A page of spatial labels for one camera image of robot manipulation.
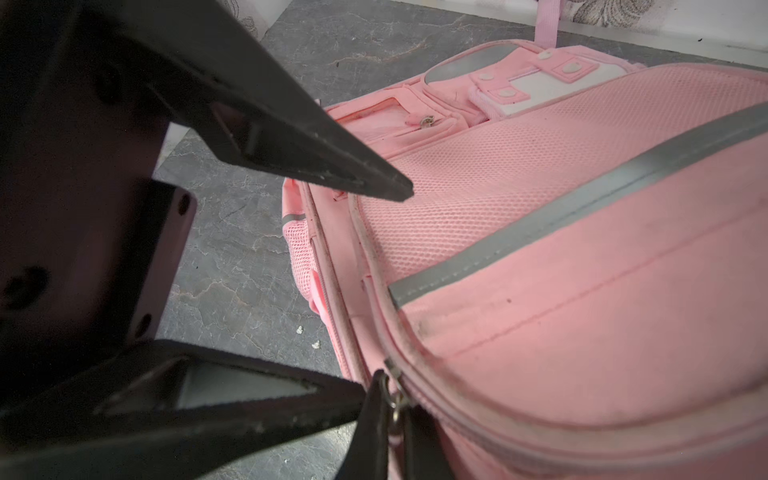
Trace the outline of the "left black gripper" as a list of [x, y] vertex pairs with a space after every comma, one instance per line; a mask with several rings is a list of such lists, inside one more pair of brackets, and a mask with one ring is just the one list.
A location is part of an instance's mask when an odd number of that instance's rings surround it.
[[1, 404], [154, 337], [196, 202], [170, 115], [87, 1], [1, 5]]

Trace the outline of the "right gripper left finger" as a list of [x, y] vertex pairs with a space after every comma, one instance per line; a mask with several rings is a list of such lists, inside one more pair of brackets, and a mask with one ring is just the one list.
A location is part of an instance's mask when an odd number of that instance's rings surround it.
[[377, 370], [372, 378], [347, 454], [336, 480], [388, 478], [390, 396], [388, 376]]

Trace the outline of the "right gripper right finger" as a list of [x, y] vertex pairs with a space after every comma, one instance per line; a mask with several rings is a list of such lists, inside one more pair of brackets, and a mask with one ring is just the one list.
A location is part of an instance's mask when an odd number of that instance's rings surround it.
[[453, 480], [455, 475], [442, 449], [433, 417], [423, 408], [403, 413], [404, 478]]

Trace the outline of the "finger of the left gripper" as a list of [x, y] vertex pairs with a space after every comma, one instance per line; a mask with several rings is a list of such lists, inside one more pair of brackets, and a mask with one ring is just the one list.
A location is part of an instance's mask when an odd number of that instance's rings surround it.
[[1, 418], [5, 479], [194, 479], [354, 421], [361, 385], [170, 340], [144, 343]]
[[406, 175], [333, 120], [217, 1], [87, 1], [171, 116], [216, 158], [402, 202]]

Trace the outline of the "pink backpack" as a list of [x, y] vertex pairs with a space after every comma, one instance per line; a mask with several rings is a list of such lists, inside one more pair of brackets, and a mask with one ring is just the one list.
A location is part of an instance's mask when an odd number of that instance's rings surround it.
[[343, 375], [388, 376], [455, 479], [767, 475], [767, 76], [479, 45], [332, 105], [401, 203], [283, 184], [293, 275]]

